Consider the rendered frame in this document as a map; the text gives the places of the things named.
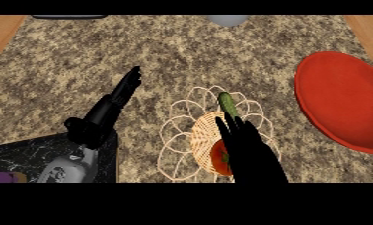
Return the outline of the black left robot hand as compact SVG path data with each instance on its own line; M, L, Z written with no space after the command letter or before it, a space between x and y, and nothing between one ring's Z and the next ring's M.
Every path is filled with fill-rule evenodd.
M88 149L97 149L106 141L121 111L141 84L140 67L125 74L110 94L106 94L91 107L84 118L71 117L63 126L68 140Z

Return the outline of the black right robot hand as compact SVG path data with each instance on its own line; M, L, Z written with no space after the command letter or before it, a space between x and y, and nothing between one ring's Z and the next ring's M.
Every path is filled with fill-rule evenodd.
M284 169L271 147L264 143L252 123L231 117L215 119L228 163L237 184L286 184L289 182Z

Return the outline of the red tomato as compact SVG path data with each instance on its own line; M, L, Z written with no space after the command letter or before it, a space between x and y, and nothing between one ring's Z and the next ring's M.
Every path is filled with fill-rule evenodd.
M231 176L228 154L224 146L224 142L218 140L209 151L211 164L218 174L222 176Z

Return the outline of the red bowl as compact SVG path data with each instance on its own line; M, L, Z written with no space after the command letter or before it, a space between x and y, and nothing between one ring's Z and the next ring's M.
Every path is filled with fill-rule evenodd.
M323 135L373 154L373 66L342 52L312 53L296 68L295 96Z

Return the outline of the green cucumber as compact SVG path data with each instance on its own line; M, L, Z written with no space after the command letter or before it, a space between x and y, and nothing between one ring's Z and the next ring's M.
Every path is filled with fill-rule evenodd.
M230 94L227 92L221 92L217 100L221 110L230 115L231 118L236 118L239 114Z

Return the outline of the black marble cutting board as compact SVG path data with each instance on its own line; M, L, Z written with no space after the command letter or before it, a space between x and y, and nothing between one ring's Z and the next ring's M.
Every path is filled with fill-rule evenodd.
M0 172L20 172L26 182L37 183L47 164L68 155L81 145L72 143L66 134L44 136L0 145ZM112 130L97 151L97 173L93 183L116 182L118 134Z

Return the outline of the purple object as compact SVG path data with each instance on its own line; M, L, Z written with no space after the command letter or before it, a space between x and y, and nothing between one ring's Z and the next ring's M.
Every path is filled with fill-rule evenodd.
M0 172L0 183L23 183L26 175L20 172Z

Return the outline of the dark grey flat appliance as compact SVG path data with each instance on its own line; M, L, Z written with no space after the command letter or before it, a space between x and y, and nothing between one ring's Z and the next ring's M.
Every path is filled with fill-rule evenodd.
M46 19L46 20L90 20L107 17L107 15L31 15L31 16L35 19Z

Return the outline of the pale grey round object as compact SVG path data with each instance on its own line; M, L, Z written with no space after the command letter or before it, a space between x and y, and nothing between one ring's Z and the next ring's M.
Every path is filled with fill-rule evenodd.
M246 15L208 15L206 18L222 27L234 27L248 20Z

